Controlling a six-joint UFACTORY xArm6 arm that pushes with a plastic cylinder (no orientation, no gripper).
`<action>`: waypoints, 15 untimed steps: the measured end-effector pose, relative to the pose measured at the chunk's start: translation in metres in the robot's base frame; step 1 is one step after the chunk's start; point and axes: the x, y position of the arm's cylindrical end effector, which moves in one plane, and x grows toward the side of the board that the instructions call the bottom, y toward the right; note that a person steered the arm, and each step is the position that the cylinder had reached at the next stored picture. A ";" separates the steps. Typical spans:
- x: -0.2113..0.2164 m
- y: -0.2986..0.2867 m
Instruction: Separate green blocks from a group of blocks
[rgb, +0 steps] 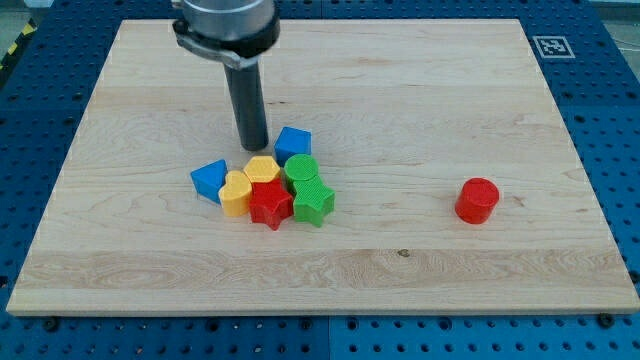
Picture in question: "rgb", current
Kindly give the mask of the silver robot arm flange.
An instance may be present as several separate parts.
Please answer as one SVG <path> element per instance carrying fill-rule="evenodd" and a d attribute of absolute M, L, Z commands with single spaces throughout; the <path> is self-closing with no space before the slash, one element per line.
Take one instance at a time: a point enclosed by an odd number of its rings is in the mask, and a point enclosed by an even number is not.
<path fill-rule="evenodd" d="M 180 11 L 172 24 L 178 45 L 232 70 L 256 65 L 280 35 L 273 0 L 173 0 L 171 4 Z"/>

